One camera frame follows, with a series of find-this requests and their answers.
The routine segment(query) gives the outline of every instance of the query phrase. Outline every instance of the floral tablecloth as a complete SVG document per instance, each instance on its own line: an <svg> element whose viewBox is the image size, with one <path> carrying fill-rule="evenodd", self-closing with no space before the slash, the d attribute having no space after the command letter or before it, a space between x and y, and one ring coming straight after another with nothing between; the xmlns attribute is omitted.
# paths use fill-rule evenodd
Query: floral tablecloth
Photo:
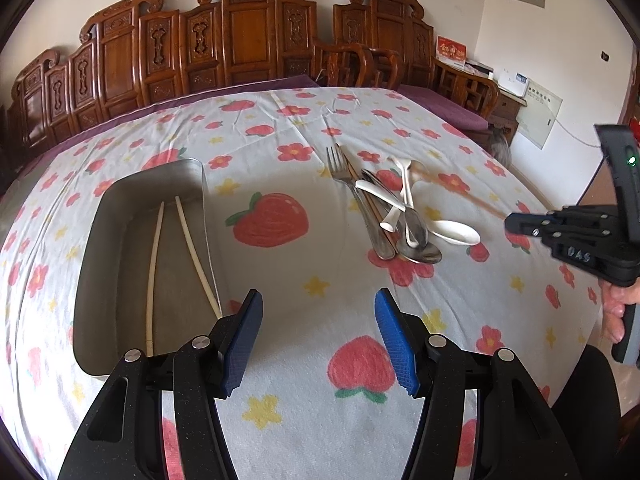
<svg viewBox="0 0 640 480"><path fill-rule="evenodd" d="M418 211L472 225L478 246L436 242L435 265L372 251L325 148L400 181L388 155L437 175L414 186ZM0 253L6 359L0 416L44 478L55 478L103 382L72 350L78 275L92 218L117 179L179 157L205 163L213 235L229 291L226 313L249 288L264 321L242 385L218 403L238 477L399 478L422 405L396 382L373 315L388 286L463 349L513 349L553 402L590 334L593 278L552 260L536 240L506 235L502 221L466 197L508 213L541 204L452 126L396 92L314 88L236 94L168 108L121 124L64 153L30 194ZM468 476L475 434L467 396L458 457ZM164 399L172 478L180 478L172 400Z"/></svg>

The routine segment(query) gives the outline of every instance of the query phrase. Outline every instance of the screw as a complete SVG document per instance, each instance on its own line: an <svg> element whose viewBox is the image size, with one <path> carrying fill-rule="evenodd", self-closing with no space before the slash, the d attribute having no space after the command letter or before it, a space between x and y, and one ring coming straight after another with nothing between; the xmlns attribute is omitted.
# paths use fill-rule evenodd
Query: screw
<svg viewBox="0 0 640 480"><path fill-rule="evenodd" d="M211 343L210 339L205 335L199 335L193 341L191 341L191 346L194 348L206 348Z"/></svg>
<svg viewBox="0 0 640 480"><path fill-rule="evenodd" d="M140 350L134 348L133 350L129 350L126 354L124 354L124 360L127 363L132 363L133 361L137 361L138 359L140 359L141 355L142 354L140 353Z"/></svg>
<svg viewBox="0 0 640 480"><path fill-rule="evenodd" d="M498 350L498 357L503 361L509 362L509 361L513 361L515 355L513 355L513 352L508 348L500 348Z"/></svg>
<svg viewBox="0 0 640 480"><path fill-rule="evenodd" d="M429 338L429 344L436 348L442 348L444 345L447 344L447 340L444 339L443 336L441 336L440 334L435 334Z"/></svg>

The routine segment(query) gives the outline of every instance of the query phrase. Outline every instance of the metal fork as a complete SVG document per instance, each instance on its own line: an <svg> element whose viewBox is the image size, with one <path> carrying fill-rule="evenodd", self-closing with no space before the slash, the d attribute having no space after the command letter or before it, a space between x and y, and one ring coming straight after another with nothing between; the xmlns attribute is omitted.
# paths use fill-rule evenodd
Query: metal fork
<svg viewBox="0 0 640 480"><path fill-rule="evenodd" d="M386 236L382 232L382 229L378 225L378 220L373 215L373 211L367 206L362 198L360 192L355 187L355 179L351 176L346 161L343 159L343 155L340 150L336 148L326 149L326 160L329 164L329 172L334 180L346 184L353 193L364 223L373 245L373 250L376 251L378 257L382 260L391 260L396 256L396 249L391 242L386 239Z"/></svg>

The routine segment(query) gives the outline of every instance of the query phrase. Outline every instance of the purple seat cushion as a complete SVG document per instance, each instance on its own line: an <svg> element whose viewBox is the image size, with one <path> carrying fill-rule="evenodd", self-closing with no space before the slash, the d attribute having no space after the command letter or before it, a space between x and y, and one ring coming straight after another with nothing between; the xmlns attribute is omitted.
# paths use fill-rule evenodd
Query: purple seat cushion
<svg viewBox="0 0 640 480"><path fill-rule="evenodd" d="M454 128L466 131L486 130L489 127L486 119L466 110L462 106L449 101L446 97L419 86L400 85L398 93L404 97L411 99L423 108L427 108L433 114L436 114L443 121L451 124Z"/></svg>

